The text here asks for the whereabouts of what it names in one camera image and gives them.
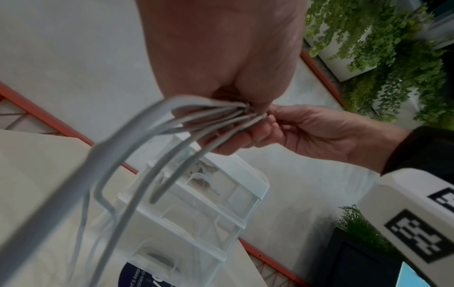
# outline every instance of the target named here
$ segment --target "light blue object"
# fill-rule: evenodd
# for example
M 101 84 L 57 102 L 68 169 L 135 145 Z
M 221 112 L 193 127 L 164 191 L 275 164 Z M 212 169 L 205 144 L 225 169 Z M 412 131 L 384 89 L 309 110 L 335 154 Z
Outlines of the light blue object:
M 402 262 L 396 287 L 430 287 L 407 263 Z

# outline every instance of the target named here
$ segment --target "person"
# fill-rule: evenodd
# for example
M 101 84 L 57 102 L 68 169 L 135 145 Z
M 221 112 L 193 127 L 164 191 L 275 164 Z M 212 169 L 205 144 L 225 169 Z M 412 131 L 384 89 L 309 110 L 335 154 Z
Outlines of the person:
M 215 152 L 280 144 L 306 157 L 363 166 L 402 167 L 454 177 L 454 135 L 415 131 L 326 107 L 277 106 L 302 46 L 305 0 L 136 0 L 151 67 L 164 97 L 192 94 L 244 100 L 266 121 Z M 199 141 L 204 146 L 217 137 Z

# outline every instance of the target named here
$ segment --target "dark blue sticker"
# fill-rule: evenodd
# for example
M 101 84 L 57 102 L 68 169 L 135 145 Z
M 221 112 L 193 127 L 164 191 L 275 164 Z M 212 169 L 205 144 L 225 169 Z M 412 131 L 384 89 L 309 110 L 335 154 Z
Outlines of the dark blue sticker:
M 118 287 L 174 287 L 136 266 L 126 263 L 118 278 Z

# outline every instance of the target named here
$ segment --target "thick gray cable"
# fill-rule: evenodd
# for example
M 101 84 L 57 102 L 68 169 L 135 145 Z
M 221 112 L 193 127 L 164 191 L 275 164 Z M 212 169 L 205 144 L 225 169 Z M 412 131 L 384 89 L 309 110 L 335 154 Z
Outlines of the thick gray cable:
M 22 264 L 35 253 L 37 247 L 93 184 L 106 174 L 111 166 L 119 166 L 122 163 L 119 155 L 123 150 L 132 146 L 143 131 L 164 114 L 186 106 L 247 107 L 244 103 L 229 103 L 198 96 L 176 96 L 145 109 L 111 138 L 95 145 L 84 163 L 2 245 L 0 287 L 5 285 Z
M 82 202 L 82 215 L 80 217 L 79 229 L 77 230 L 76 243 L 74 244 L 74 250 L 72 252 L 71 261 L 67 268 L 66 282 L 70 282 L 74 275 L 74 269 L 76 268 L 77 259 L 79 257 L 80 249 L 82 247 L 82 239 L 84 237 L 85 227 L 87 226 L 88 219 L 88 207 L 90 205 L 90 192 L 84 195 Z
M 229 138 L 231 138 L 233 135 L 235 135 L 237 132 L 247 129 L 250 126 L 256 124 L 257 122 L 263 120 L 266 118 L 266 114 L 261 114 L 256 116 L 254 119 L 250 120 L 249 122 L 246 122 L 238 127 L 235 127 L 226 133 L 222 134 L 219 138 L 213 140 L 211 143 L 209 143 L 206 147 L 203 149 L 199 150 L 196 152 L 192 157 L 187 159 L 185 162 L 183 162 L 177 170 L 170 176 L 169 179 L 167 179 L 160 187 L 158 190 L 156 190 L 155 193 L 151 195 L 150 202 L 152 204 L 156 203 L 161 196 L 164 195 L 164 193 L 174 184 L 175 181 L 178 180 L 183 174 L 186 172 L 187 169 L 191 168 L 194 166 L 199 161 L 199 158 L 204 156 L 205 154 L 213 151 L 215 148 L 226 142 Z
M 184 140 L 183 142 L 179 143 L 177 146 L 175 146 L 173 149 L 171 149 L 168 153 L 163 155 L 163 157 L 160 158 L 159 161 L 153 166 L 153 168 L 147 173 L 147 175 L 145 177 L 148 180 L 148 185 L 153 181 L 153 178 L 155 178 L 156 175 L 159 172 L 161 172 L 161 170 L 168 164 L 168 162 L 172 158 L 174 158 L 181 150 L 183 150 L 184 148 L 189 146 L 191 143 L 193 143 L 193 142 L 205 137 L 206 135 L 209 135 L 209 134 L 213 133 L 214 131 L 222 129 L 222 128 L 224 128 L 226 126 L 229 126 L 231 124 L 250 119 L 253 116 L 255 116 L 255 115 L 253 115 L 253 114 L 252 115 L 245 115 L 245 116 L 242 116 L 242 117 L 233 118 L 233 119 L 231 119 L 229 121 L 222 122 L 222 123 L 219 123 L 217 125 L 213 125 L 213 126 L 208 127 L 208 128 L 206 128 L 206 129 L 204 129 L 202 131 L 199 131 L 195 135 L 193 135 L 193 136 L 187 138 L 186 140 Z M 246 129 L 249 126 L 251 126 L 251 125 L 255 124 L 256 122 L 258 122 L 258 121 L 254 121 L 254 120 L 251 120 L 251 121 L 249 121 L 247 123 L 244 123 L 241 126 L 238 126 L 238 127 L 234 128 L 233 129 L 234 133 L 236 133 L 236 132 L 238 132 L 238 131 L 240 131 L 242 129 Z M 140 187 L 142 187 L 143 183 L 147 183 L 147 182 L 145 182 L 145 179 L 143 179 L 142 182 L 140 183 Z M 132 199 L 131 199 L 131 201 L 128 204 L 128 207 L 126 208 L 125 212 L 121 216 L 120 221 L 118 222 L 117 226 L 115 226 L 115 228 L 114 228 L 114 230 L 112 232 L 112 235 L 111 235 L 111 237 L 109 239 L 109 242 L 107 243 L 107 245 L 106 245 L 106 247 L 104 249 L 104 252 L 101 255 L 101 258 L 99 259 L 99 262 L 98 262 L 98 265 L 96 266 L 95 272 L 92 275 L 92 278 L 90 280 L 90 284 L 88 285 L 89 287 L 94 287 L 99 282 L 99 280 L 101 278 L 101 275 L 102 275 L 102 273 L 104 271 L 104 268 L 105 268 L 109 258 L 112 256 L 112 253 L 114 252 L 115 246 L 117 245 L 118 240 L 120 239 L 120 236 L 123 234 L 124 229 L 126 228 L 126 225 L 128 224 L 129 220 L 131 219 L 131 217 L 132 217 L 132 215 L 133 215 L 133 213 L 135 211 L 135 208 L 137 207 L 137 205 L 139 204 L 140 200 L 142 199 L 143 194 L 145 193 L 147 186 L 145 186 L 145 190 L 140 189 L 140 187 L 136 190 L 136 192 L 134 194 L 134 197 L 140 196 L 139 201 L 134 201 L 133 202 Z
M 164 134 L 176 134 L 176 133 L 181 133 L 181 132 L 191 132 L 191 131 L 202 130 L 202 129 L 207 128 L 207 127 L 209 127 L 209 126 L 211 126 L 211 125 L 213 125 L 215 123 L 225 122 L 227 120 L 235 118 L 235 117 L 241 115 L 242 113 L 244 113 L 244 110 L 235 111 L 235 112 L 233 112 L 231 114 L 228 114 L 225 117 L 220 118 L 220 119 L 206 121 L 206 122 L 201 122 L 201 123 L 189 126 L 189 127 L 171 128 L 171 129 L 168 129 L 168 130 L 162 132 L 161 134 L 162 135 L 164 135 Z
M 208 110 L 203 110 L 203 111 L 197 111 L 194 113 L 191 113 L 189 115 L 186 115 L 181 118 L 176 118 L 176 119 L 171 119 L 168 120 L 156 127 L 147 129 L 144 134 L 141 136 L 141 138 L 134 144 L 133 147 L 129 148 L 128 150 L 125 150 L 124 153 L 121 156 L 121 161 L 124 162 L 136 149 L 138 149 L 142 144 L 150 140 L 152 137 L 162 134 L 166 130 L 169 130 L 170 128 L 187 123 L 187 122 L 192 122 L 194 120 L 199 120 L 203 119 L 205 117 L 209 117 L 218 113 L 223 113 L 226 111 L 229 111 L 231 109 L 236 109 L 232 107 L 220 107 L 220 108 L 211 108 Z M 107 200 L 107 198 L 104 197 L 103 195 L 103 189 L 109 179 L 112 177 L 114 172 L 117 170 L 118 166 L 111 166 L 109 171 L 96 183 L 95 189 L 93 190 L 93 198 L 102 206 L 104 207 L 112 216 L 113 219 L 113 225 L 116 225 L 118 222 L 118 216 L 115 211 L 115 208 L 113 205 Z

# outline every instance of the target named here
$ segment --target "black sleeve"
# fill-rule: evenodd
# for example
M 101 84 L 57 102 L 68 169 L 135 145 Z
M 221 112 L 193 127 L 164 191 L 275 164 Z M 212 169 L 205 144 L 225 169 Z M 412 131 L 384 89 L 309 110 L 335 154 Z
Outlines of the black sleeve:
M 401 168 L 427 171 L 454 184 L 454 131 L 415 129 L 391 154 L 382 175 Z

